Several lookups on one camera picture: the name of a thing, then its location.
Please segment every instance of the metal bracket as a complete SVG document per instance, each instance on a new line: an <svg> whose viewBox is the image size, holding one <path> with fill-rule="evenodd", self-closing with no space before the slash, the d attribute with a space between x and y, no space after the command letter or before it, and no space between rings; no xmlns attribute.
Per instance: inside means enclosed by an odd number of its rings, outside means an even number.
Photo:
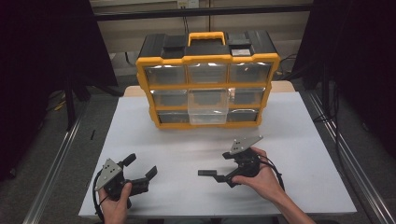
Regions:
<svg viewBox="0 0 396 224"><path fill-rule="evenodd" d="M107 159L102 173L96 182L95 190L98 191L101 189L120 172L122 172L122 169L113 160Z"/></svg>
<svg viewBox="0 0 396 224"><path fill-rule="evenodd" d="M246 138L246 137L237 138L237 139L235 138L233 140L233 146L231 147L231 150L230 150L230 155L234 155L234 154L243 152L260 140L262 140L262 135L255 136L255 137L249 137L249 138Z"/></svg>

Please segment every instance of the human hand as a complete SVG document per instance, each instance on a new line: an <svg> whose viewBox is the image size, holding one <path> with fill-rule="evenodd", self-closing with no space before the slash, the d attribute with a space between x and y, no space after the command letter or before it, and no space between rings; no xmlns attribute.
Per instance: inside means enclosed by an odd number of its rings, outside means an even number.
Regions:
<svg viewBox="0 0 396 224"><path fill-rule="evenodd" d="M268 162L266 159L267 153L264 150L256 147L251 147L251 149L261 156L262 161ZM246 177L236 175L233 177L233 182L250 186L256 190L260 196L271 202L285 195L285 191L280 187L272 168L265 164L260 164L260 171L256 176Z"/></svg>
<svg viewBox="0 0 396 224"><path fill-rule="evenodd" d="M127 217L127 201L131 194L132 184L126 183L122 188L120 199L115 202L107 197L106 191L99 189L99 200L106 224L124 224Z"/></svg>

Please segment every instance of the white wall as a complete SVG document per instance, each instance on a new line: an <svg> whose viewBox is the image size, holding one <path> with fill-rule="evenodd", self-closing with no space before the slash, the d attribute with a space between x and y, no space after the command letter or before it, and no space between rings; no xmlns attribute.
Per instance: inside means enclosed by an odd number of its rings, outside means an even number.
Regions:
<svg viewBox="0 0 396 224"><path fill-rule="evenodd" d="M91 0L94 12L147 11L177 8L176 0ZM209 0L200 0L208 7ZM312 0L211 0L212 7L310 4ZM297 53L309 12L188 17L190 32L267 30L283 57ZM184 34L182 18L98 22L109 53L139 51L147 34Z"/></svg>

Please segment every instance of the yellow plastic case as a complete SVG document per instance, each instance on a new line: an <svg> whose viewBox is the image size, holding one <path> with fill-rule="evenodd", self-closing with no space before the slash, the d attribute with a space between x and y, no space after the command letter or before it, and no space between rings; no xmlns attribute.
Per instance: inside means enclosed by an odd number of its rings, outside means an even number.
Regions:
<svg viewBox="0 0 396 224"><path fill-rule="evenodd" d="M280 58L265 31L148 35L137 78L160 129L262 122Z"/></svg>

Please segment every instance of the white tabletop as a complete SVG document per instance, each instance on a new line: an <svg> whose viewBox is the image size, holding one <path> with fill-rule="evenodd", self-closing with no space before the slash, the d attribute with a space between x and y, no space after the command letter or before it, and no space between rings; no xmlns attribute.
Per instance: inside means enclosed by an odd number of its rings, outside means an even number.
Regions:
<svg viewBox="0 0 396 224"><path fill-rule="evenodd" d="M257 128L159 130L149 117L146 97L120 98L95 174L107 158L122 161L136 154L124 168L125 178L136 179L156 165L158 174L149 191L131 197L129 217L241 217L280 214L269 202L246 186L231 189L198 170L218 170L227 175L236 168L221 154L233 140L262 134L255 147L282 173L286 192L308 214L347 214L356 208L309 117L298 92L271 93ZM79 211L96 217L92 184Z"/></svg>

